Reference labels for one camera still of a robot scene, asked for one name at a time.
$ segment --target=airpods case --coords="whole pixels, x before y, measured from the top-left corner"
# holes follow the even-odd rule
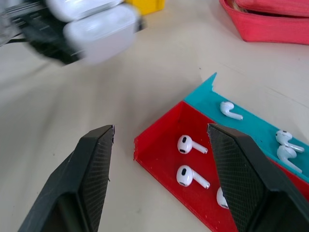
[[[232,18],[244,41],[309,44],[309,1],[237,0],[230,3],[228,0],[219,0],[219,2]],[[231,4],[235,3],[243,9],[232,7]]]
[[[63,34],[88,64],[104,62],[134,41],[140,17],[122,0],[47,0],[55,17],[68,24]]]

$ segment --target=airpod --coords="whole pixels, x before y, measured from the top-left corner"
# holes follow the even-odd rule
[[[290,168],[293,168],[295,171],[299,173],[303,172],[300,168],[298,168],[296,165],[292,164],[288,160],[289,158],[294,159],[297,156],[296,152],[292,148],[284,145],[279,146],[277,150],[277,156],[283,163],[288,165]]]
[[[228,209],[228,205],[225,197],[223,196],[222,188],[220,187],[217,191],[217,203],[224,209]]]
[[[190,136],[183,135],[179,138],[177,147],[180,153],[188,154],[192,148],[195,148],[196,150],[206,154],[208,152],[208,149],[203,147],[202,145],[194,142]]]
[[[205,180],[187,165],[180,166],[177,171],[176,179],[180,185],[185,187],[188,187],[192,183],[193,179],[195,179],[205,189],[209,189],[211,186],[207,180]]]
[[[291,140],[293,138],[292,134],[287,132],[287,131],[283,131],[283,130],[279,130],[276,133],[276,140],[278,141],[278,143],[280,143],[281,145],[285,145],[290,147],[291,149],[297,151],[297,152],[304,152],[305,149],[301,146],[296,146],[294,144],[289,143],[288,141]]]
[[[242,120],[243,116],[230,112],[230,110],[234,109],[234,104],[229,101],[223,101],[220,104],[220,110],[222,114],[225,116],[231,117],[233,119]]]

